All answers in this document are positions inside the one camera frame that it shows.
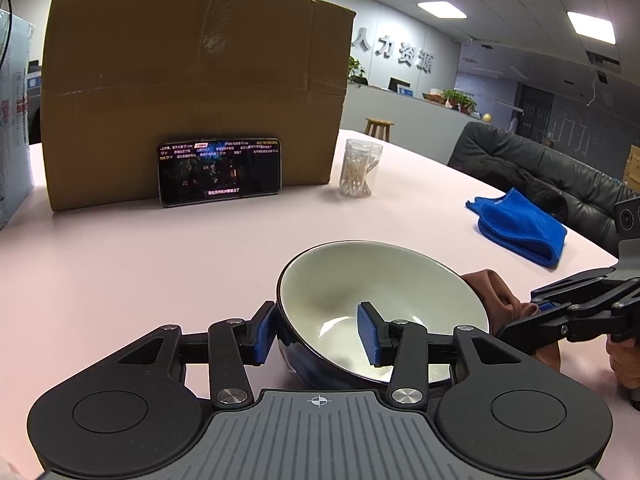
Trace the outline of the right hand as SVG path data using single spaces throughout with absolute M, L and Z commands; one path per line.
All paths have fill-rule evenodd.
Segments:
M 618 384 L 626 391 L 629 402 L 639 408 L 640 347 L 637 339 L 615 342 L 608 337 L 605 349 Z

